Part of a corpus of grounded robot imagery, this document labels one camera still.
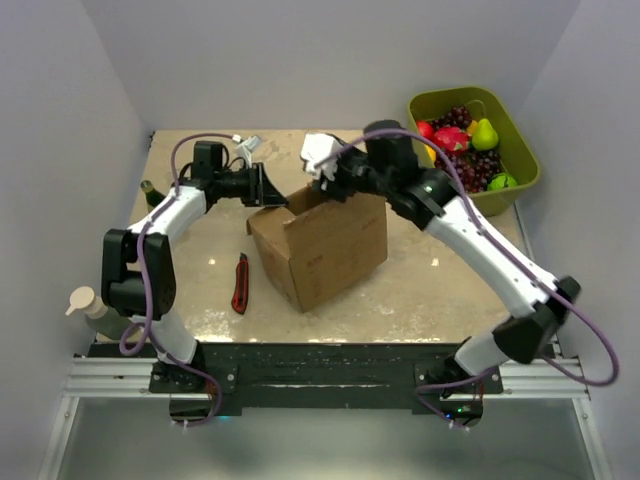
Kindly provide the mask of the brown cardboard express box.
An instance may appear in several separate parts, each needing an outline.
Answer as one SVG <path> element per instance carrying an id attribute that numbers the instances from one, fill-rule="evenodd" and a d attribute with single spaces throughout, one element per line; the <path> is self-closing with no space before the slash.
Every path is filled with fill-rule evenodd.
<path id="1" fill-rule="evenodd" d="M 288 204 L 246 222 L 263 269 L 298 311 L 309 312 L 371 274 L 388 257 L 383 198 L 330 200 L 306 186 Z"/>

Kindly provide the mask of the red black utility knife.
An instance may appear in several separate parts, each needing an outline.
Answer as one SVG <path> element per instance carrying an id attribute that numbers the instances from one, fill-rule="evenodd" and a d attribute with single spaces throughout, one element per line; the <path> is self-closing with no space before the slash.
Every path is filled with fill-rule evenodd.
<path id="1" fill-rule="evenodd" d="M 249 302 L 249 261 L 245 253 L 240 253 L 235 267 L 235 286 L 231 299 L 234 312 L 244 315 Z"/>

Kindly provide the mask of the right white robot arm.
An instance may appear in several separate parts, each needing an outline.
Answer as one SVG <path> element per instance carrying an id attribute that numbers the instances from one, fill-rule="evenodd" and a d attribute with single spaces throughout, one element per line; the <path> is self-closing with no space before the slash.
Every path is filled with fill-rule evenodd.
<path id="1" fill-rule="evenodd" d="M 400 217 L 455 252 L 509 312 L 490 332 L 463 341 L 425 375 L 426 383 L 469 392 L 481 374 L 509 361 L 531 363 L 564 325 L 580 293 L 532 263 L 479 212 L 453 178 L 421 165 L 408 131 L 392 120 L 365 131 L 359 150 L 333 134 L 309 133 L 300 152 L 316 191 L 337 201 L 356 193 L 380 196 Z"/>

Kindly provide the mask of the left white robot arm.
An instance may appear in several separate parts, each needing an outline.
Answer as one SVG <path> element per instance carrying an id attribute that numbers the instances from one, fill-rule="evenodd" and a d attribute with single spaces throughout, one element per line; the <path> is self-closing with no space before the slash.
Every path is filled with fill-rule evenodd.
<path id="1" fill-rule="evenodd" d="M 251 160 L 256 136 L 201 133 L 179 140 L 194 144 L 191 162 L 173 167 L 165 198 L 142 220 L 111 229 L 103 238 L 101 296 L 129 322 L 119 339 L 124 356 L 152 344 L 172 367 L 173 382 L 185 392 L 200 390 L 207 368 L 198 362 L 199 343 L 174 310 L 177 282 L 172 246 L 221 199 L 246 207 L 278 208 L 287 198 L 272 184 L 261 162 Z"/>

